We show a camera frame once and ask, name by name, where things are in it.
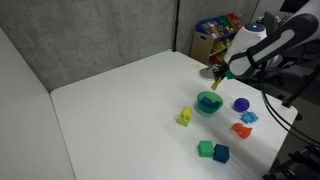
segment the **navy cube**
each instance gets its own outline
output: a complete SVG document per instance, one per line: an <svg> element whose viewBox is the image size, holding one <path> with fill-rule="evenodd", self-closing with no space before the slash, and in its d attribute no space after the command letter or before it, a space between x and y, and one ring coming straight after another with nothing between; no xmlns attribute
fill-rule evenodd
<svg viewBox="0 0 320 180"><path fill-rule="evenodd" d="M226 163L229 158L229 147L221 144L216 144L216 146L214 147L213 159L222 163Z"/></svg>
<svg viewBox="0 0 320 180"><path fill-rule="evenodd" d="M206 107L210 107L211 106L211 99L207 98L206 96L204 96L200 103Z"/></svg>

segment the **orange block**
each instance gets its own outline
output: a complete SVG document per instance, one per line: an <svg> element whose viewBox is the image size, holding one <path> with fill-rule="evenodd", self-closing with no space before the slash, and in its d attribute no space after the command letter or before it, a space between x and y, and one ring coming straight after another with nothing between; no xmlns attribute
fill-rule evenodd
<svg viewBox="0 0 320 180"><path fill-rule="evenodd" d="M242 139L246 139L250 136L252 128L247 128L241 123L236 123L232 126L232 130L234 130Z"/></svg>

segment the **green bowl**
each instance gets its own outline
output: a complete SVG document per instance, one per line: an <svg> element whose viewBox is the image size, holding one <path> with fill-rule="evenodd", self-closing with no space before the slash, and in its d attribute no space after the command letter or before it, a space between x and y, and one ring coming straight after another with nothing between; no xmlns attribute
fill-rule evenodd
<svg viewBox="0 0 320 180"><path fill-rule="evenodd" d="M220 102L220 105L218 107L205 106L200 103L200 101L202 100L203 97L209 98L212 103L218 101L218 102ZM210 91L204 91L204 92L199 93L197 99L198 99L199 109L205 113L214 113L214 112L218 111L221 108L221 106L223 105L222 98L218 94L216 94L214 92L210 92Z"/></svg>

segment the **metal pole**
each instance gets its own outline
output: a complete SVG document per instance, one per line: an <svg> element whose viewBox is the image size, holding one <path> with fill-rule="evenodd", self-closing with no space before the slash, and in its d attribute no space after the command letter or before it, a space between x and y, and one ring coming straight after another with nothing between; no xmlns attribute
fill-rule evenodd
<svg viewBox="0 0 320 180"><path fill-rule="evenodd" d="M300 93L309 86L309 84L312 82L313 79L315 79L318 74L320 73L320 65L317 65L317 67L313 70L313 72L305 79L300 86L292 93L292 95L289 97L289 99L283 101L282 105L290 108L292 102L300 95Z"/></svg>
<svg viewBox="0 0 320 180"><path fill-rule="evenodd" d="M176 10L176 22L175 22L175 30L174 30L174 39L173 39L173 47L172 51L177 51L177 36L178 36L178 26L179 26L179 11L180 11L180 0L177 2L177 10Z"/></svg>
<svg viewBox="0 0 320 180"><path fill-rule="evenodd" d="M252 19L253 19L253 16L254 16L254 14L256 13L256 10L257 10L257 8L258 8L258 6L259 6L259 3L260 3L260 0L258 0L258 2L257 2L257 4L256 4L256 7L254 8L254 11L253 11L253 14L252 14L252 16L251 16L251 18L250 18L249 23L251 23L251 21L252 21Z"/></svg>

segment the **blue flower-shaped block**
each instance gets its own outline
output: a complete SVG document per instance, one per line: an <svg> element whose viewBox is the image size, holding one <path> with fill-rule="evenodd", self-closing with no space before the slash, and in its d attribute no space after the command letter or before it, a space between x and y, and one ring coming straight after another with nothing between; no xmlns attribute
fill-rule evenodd
<svg viewBox="0 0 320 180"><path fill-rule="evenodd" d="M254 123L256 122L259 117L253 113L253 112L249 112L249 111L244 111L242 113L242 116L240 118L244 123L248 124L248 123Z"/></svg>

